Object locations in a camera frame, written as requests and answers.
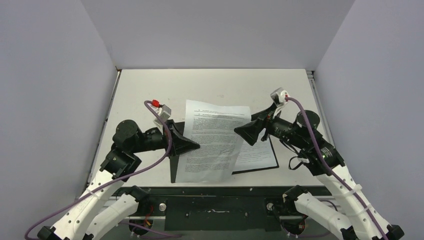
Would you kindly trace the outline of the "grey and black folder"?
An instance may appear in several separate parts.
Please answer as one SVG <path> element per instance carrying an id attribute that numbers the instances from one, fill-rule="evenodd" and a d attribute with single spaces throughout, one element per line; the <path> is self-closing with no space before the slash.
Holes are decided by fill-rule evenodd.
<path id="1" fill-rule="evenodd" d="M 170 157 L 172 183 L 215 183 L 233 174 L 244 140 L 228 125 L 205 127 L 195 123 L 183 135 L 200 144 L 200 149 Z"/>

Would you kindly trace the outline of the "printed paper sheet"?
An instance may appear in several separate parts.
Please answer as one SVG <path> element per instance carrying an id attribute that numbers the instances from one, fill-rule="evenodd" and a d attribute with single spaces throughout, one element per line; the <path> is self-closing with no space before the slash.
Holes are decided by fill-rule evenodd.
<path id="1" fill-rule="evenodd" d="M 232 174 L 241 174 L 279 168 L 271 138 L 258 141 L 251 146 L 243 142 Z"/>
<path id="2" fill-rule="evenodd" d="M 244 140 L 234 129 L 251 121 L 248 106 L 187 100 L 183 135 L 200 145 L 179 156 L 176 183 L 217 183 L 234 170 Z"/>

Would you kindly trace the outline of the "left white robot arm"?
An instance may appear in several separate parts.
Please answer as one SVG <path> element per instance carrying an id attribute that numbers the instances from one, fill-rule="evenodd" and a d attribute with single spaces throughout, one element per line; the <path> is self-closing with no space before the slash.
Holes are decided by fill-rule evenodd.
<path id="1" fill-rule="evenodd" d="M 115 203 L 103 209 L 110 197 L 123 186 L 141 164 L 137 153 L 165 149 L 164 157 L 174 157 L 201 146 L 182 136 L 173 120 L 141 131 L 133 120 L 118 124 L 110 152 L 100 165 L 76 204 L 64 210 L 64 216 L 37 233 L 38 240 L 99 240 L 124 218 L 144 215 L 149 210 L 149 194 L 137 186 L 124 192 Z"/>

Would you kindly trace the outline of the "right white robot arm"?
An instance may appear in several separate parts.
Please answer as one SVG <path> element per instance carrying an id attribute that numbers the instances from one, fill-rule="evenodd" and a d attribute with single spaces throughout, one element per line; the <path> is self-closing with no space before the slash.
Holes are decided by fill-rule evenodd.
<path id="1" fill-rule="evenodd" d="M 286 213 L 312 218 L 340 240 L 399 240 L 405 235 L 399 225 L 390 224 L 365 197 L 342 156 L 317 131 L 320 117 L 315 112 L 301 110 L 292 123 L 273 114 L 271 110 L 256 113 L 251 122 L 236 127 L 234 132 L 251 146 L 264 131 L 265 137 L 275 137 L 284 146 L 297 148 L 299 165 L 325 186 L 344 211 L 332 209 L 296 185 L 282 196 Z"/>

